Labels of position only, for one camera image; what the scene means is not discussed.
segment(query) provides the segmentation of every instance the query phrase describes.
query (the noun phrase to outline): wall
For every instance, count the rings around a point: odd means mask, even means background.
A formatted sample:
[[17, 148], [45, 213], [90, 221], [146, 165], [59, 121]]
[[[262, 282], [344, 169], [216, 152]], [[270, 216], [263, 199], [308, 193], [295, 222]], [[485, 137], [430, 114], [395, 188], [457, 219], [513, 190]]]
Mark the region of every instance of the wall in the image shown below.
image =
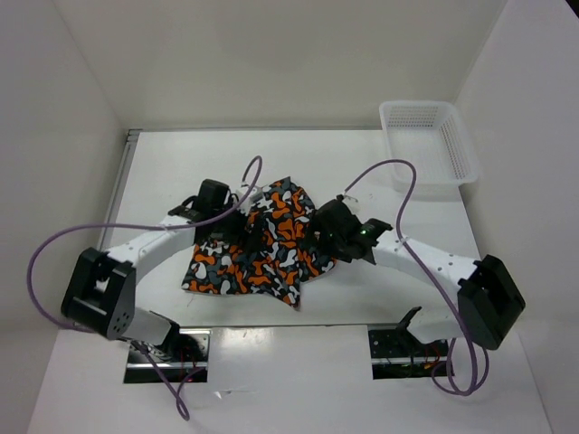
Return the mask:
[[454, 100], [505, 0], [55, 0], [131, 127], [374, 126]]
[[[56, 336], [26, 296], [27, 261], [58, 229], [103, 220], [123, 134], [50, 1], [0, 2], [0, 59], [0, 420], [18, 434]], [[96, 235], [71, 236], [41, 257], [34, 277], [52, 312], [75, 255]]]
[[470, 222], [527, 299], [520, 333], [555, 432], [579, 420], [577, 71], [565, 0], [510, 0], [457, 101], [483, 168], [463, 192]]

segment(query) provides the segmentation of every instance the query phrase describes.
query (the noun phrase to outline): basket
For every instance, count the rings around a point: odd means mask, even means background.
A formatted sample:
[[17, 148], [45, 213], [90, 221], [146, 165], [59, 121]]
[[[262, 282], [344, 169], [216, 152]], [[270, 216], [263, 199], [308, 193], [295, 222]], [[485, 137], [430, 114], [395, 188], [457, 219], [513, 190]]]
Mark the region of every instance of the basket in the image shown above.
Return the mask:
[[[479, 177], [479, 163], [458, 110], [441, 101], [388, 101], [380, 105], [386, 151], [410, 161], [417, 186], [459, 186]], [[408, 167], [394, 165], [394, 186], [407, 188]]]

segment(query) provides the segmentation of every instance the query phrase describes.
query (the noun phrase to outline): purple cable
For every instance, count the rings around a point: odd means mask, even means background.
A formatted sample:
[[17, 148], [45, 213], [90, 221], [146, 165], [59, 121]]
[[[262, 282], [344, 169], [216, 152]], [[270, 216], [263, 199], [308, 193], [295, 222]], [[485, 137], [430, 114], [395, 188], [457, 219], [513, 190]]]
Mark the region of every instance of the purple cable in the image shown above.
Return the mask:
[[[232, 212], [235, 212], [235, 210], [237, 210], [241, 206], [241, 204], [249, 197], [250, 193], [252, 192], [253, 187], [257, 184], [257, 181], [260, 177], [261, 165], [262, 165], [263, 161], [261, 159], [261, 156], [255, 156], [251, 160], [251, 162], [248, 164], [247, 168], [245, 169], [245, 172], [243, 174], [243, 179], [245, 179], [245, 176], [249, 173], [250, 169], [253, 167], [255, 162], [258, 163], [257, 170], [255, 172], [255, 176], [253, 177], [252, 183], [250, 184], [247, 192], [240, 198], [238, 203], [236, 203], [234, 206], [232, 206], [229, 210], [222, 212], [221, 214], [216, 215], [215, 217], [213, 217], [211, 219], [204, 220], [202, 222], [195, 222], [195, 223], [191, 223], [191, 224], [181, 224], [181, 225], [176, 225], [176, 226], [170, 226], [170, 230], [171, 231], [179, 231], [182, 229], [191, 229], [191, 228], [196, 228], [199, 226], [205, 226], [207, 224], [218, 222], [222, 218], [231, 214]], [[90, 330], [88, 330], [86, 328], [78, 327], [74, 324], [69, 324], [69, 323], [65, 323], [64, 321], [61, 321], [60, 319], [56, 318], [55, 316], [51, 315], [48, 311], [46, 311], [46, 309], [44, 309], [44, 307], [40, 304], [40, 302], [38, 301], [38, 298], [36, 297], [36, 294], [34, 294], [34, 288], [33, 288], [33, 270], [34, 270], [34, 264], [35, 264], [36, 260], [38, 259], [40, 254], [43, 252], [44, 249], [46, 249], [46, 247], [49, 244], [51, 244], [55, 240], [58, 240], [60, 237], [66, 235], [68, 233], [72, 233], [72, 232], [76, 232], [76, 231], [84, 231], [87, 229], [109, 229], [109, 228], [134, 229], [134, 230], [141, 230], [141, 231], [166, 231], [167, 230], [167, 228], [165, 226], [149, 226], [149, 225], [144, 225], [144, 224], [89, 223], [89, 224], [80, 224], [78, 226], [72, 226], [72, 227], [64, 229], [62, 231], [58, 231], [54, 235], [48, 237], [40, 246], [38, 246], [38, 248], [34, 251], [32, 257], [30, 258], [30, 261], [28, 262], [28, 269], [26, 270], [26, 288], [28, 289], [28, 296], [30, 297], [31, 301], [33, 302], [34, 307], [36, 307], [36, 310], [38, 310], [38, 312], [42, 316], [44, 316], [51, 323], [57, 325], [58, 327], [64, 328], [67, 330], [76, 330], [76, 331], [84, 332], [84, 333], [92, 333]], [[146, 355], [146, 357], [147, 357], [147, 359], [149, 359], [149, 361], [153, 365], [153, 368], [155, 369], [155, 371], [157, 372], [157, 374], [159, 375], [159, 377], [161, 378], [163, 383], [169, 388], [171, 393], [173, 393], [175, 395], [177, 410], [179, 411], [179, 414], [181, 415], [181, 417], [185, 420], [189, 420], [189, 411], [187, 410], [187, 407], [185, 406], [185, 403], [183, 402], [183, 400], [179, 397], [179, 392], [181, 391], [182, 385], [179, 387], [178, 391], [176, 392], [175, 389], [173, 388], [173, 386], [171, 386], [171, 383], [169, 382], [169, 380], [165, 377], [163, 372], [159, 369], [159, 367], [157, 366], [155, 361], [153, 359], [151, 359], [150, 357], [148, 357], [147, 355]]]
[[[388, 165], [391, 163], [400, 163], [402, 165], [407, 165], [410, 170], [413, 173], [413, 179], [410, 182], [410, 187], [408, 188], [408, 192], [406, 193], [406, 196], [404, 197], [402, 204], [400, 205], [400, 208], [398, 210], [398, 213], [396, 215], [396, 234], [398, 236], [399, 239], [402, 239], [403, 234], [402, 234], [402, 216], [404, 213], [404, 209], [406, 208], [406, 205], [408, 204], [408, 202], [410, 201], [410, 197], [413, 194], [414, 191], [414, 187], [416, 186], [416, 167], [414, 167], [414, 165], [412, 163], [410, 163], [409, 161], [406, 160], [402, 160], [399, 158], [394, 158], [391, 160], [384, 160], [381, 161], [379, 163], [376, 163], [375, 165], [371, 165], [370, 167], [368, 167], [364, 172], [362, 172], [362, 174], [360, 174], [348, 187], [346, 187], [346, 190], [344, 190], [345, 193], [347, 193], [352, 187], [354, 187], [354, 185], [356, 185], [364, 176], [366, 176], [369, 172], [373, 171], [374, 169], [376, 169], [377, 167], [381, 166], [381, 165]], [[461, 332], [464, 334], [464, 338], [467, 342], [467, 346], [469, 347], [469, 354], [470, 354], [470, 364], [471, 364], [471, 377], [470, 377], [470, 385], [469, 388], [466, 390], [461, 390], [456, 382], [454, 381], [454, 379], [452, 378], [452, 353], [454, 351], [454, 345], [456, 343], [456, 339], [451, 339], [451, 345], [449, 347], [449, 352], [447, 354], [447, 358], [446, 358], [446, 374], [447, 374], [447, 378], [449, 380], [449, 383], [451, 384], [452, 389], [447, 389], [444, 386], [442, 386], [438, 380], [436, 380], [435, 374], [438, 371], [438, 369], [440, 369], [440, 367], [442, 366], [442, 363], [439, 363], [437, 366], [435, 366], [432, 369], [432, 380], [434, 381], [434, 384], [441, 389], [444, 392], [447, 392], [451, 395], [460, 395], [460, 396], [469, 396], [471, 395], [473, 392], [475, 392], [477, 389], [480, 388], [480, 386], [482, 386], [482, 384], [487, 380], [487, 377], [489, 376], [489, 353], [487, 352], [487, 350], [485, 348], [482, 349], [484, 356], [485, 356], [485, 370], [484, 373], [482, 374], [482, 377], [480, 379], [480, 382], [477, 382], [478, 380], [478, 376], [479, 376], [479, 366], [478, 366], [478, 361], [477, 361], [477, 354], [475, 352], [474, 349], [474, 343], [472, 342], [472, 338], [470, 337], [470, 333], [469, 330], [467, 329], [467, 327], [464, 324], [464, 321], [462, 321], [462, 318], [460, 317], [460, 313], [457, 310], [457, 308], [454, 306], [454, 303], [452, 303], [451, 298], [449, 297], [449, 295], [446, 293], [446, 291], [444, 290], [444, 288], [442, 287], [441, 283], [438, 281], [438, 279], [432, 274], [432, 272], [428, 269], [428, 267], [426, 266], [426, 264], [422, 261], [422, 259], [420, 259], [420, 257], [418, 256], [418, 254], [416, 254], [416, 252], [413, 250], [413, 248], [409, 245], [408, 242], [403, 242], [402, 243], [404, 245], [404, 247], [406, 248], [406, 250], [408, 251], [408, 253], [410, 254], [410, 256], [413, 257], [413, 259], [416, 261], [416, 263], [420, 266], [420, 268], [424, 271], [424, 273], [426, 274], [426, 276], [428, 276], [428, 278], [431, 280], [432, 284], [438, 289], [438, 291], [441, 293], [442, 298], [444, 298], [444, 301], [446, 302], [446, 304], [448, 305], [449, 309], [451, 310], [452, 314], [454, 315], [454, 317], [457, 320], [457, 323], [459, 323], [459, 327]]]

